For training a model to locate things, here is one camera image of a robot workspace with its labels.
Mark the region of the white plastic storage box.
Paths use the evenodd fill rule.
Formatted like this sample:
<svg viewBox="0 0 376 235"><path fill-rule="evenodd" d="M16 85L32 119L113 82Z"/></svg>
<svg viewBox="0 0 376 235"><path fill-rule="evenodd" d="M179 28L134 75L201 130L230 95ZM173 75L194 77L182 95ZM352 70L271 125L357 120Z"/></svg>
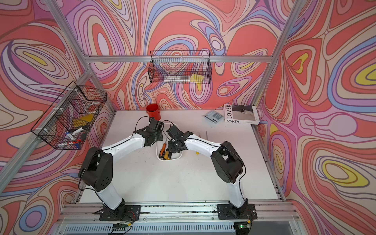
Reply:
<svg viewBox="0 0 376 235"><path fill-rule="evenodd" d="M163 140L160 142L155 143L155 150L156 150L156 155L157 159L159 161L172 161L172 160L179 160L183 156L183 152L180 153L171 153L168 150L167 142L170 140L170 136L167 134L167 130L172 126L172 124L165 124L163 128ZM166 149L165 149L165 154L162 159L159 158L159 153L162 148L162 145L166 143Z"/></svg>

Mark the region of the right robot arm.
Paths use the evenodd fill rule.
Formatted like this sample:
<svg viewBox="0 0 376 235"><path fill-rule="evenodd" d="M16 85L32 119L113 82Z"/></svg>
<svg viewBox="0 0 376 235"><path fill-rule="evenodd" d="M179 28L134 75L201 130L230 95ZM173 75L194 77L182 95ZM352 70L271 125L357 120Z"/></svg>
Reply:
<svg viewBox="0 0 376 235"><path fill-rule="evenodd" d="M170 137L168 150L171 153L194 151L211 159L216 174L227 184L230 209L234 214L244 213L248 199L243 194L241 179L246 174L246 166L232 144L227 141L221 144L210 142L193 132L184 133L176 125L166 133Z"/></svg>

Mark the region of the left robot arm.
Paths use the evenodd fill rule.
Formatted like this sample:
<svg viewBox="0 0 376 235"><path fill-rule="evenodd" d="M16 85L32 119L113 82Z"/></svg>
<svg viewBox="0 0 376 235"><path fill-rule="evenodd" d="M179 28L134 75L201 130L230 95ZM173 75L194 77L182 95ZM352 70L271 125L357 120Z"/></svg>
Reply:
<svg viewBox="0 0 376 235"><path fill-rule="evenodd" d="M112 183L114 165L128 154L163 140L164 123L149 118L148 126L109 146L88 150L79 171L79 179L96 192L103 204L115 211L124 204Z"/></svg>

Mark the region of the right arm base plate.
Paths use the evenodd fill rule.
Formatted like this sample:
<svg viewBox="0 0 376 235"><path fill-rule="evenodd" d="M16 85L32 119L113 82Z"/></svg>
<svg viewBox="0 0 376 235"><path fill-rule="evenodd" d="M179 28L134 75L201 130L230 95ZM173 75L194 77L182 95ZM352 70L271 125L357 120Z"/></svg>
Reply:
<svg viewBox="0 0 376 235"><path fill-rule="evenodd" d="M219 220L256 220L258 218L254 204L244 203L240 208L231 203L218 204L214 211L218 214Z"/></svg>

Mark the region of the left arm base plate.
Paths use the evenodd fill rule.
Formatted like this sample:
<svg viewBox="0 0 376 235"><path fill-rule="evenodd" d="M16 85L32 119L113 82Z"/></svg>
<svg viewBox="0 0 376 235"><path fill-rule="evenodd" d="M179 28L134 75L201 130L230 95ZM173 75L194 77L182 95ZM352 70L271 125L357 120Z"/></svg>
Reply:
<svg viewBox="0 0 376 235"><path fill-rule="evenodd" d="M141 213L141 205L120 205L112 210L103 205L100 213L100 221L138 221Z"/></svg>

